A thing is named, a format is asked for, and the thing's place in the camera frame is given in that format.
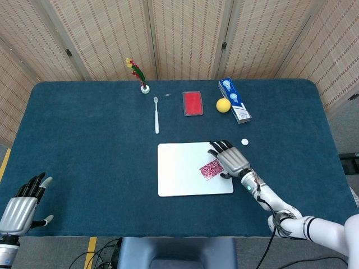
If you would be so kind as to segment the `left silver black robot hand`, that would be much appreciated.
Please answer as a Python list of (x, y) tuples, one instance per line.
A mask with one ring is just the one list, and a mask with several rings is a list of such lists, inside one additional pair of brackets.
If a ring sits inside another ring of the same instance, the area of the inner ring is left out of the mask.
[(42, 220), (34, 220), (37, 206), (52, 180), (42, 172), (20, 187), (1, 217), (1, 235), (24, 236), (30, 229), (45, 227), (54, 219), (53, 215), (49, 215)]

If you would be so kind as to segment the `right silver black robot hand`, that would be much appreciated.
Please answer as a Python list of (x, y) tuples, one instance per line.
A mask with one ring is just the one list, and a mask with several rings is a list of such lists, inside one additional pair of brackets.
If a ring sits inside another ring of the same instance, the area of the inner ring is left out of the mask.
[(229, 141), (214, 141), (209, 142), (209, 144), (212, 149), (208, 150), (208, 153), (213, 155), (227, 171), (226, 174), (220, 173), (223, 179), (242, 177), (242, 171), (250, 168), (249, 161)]

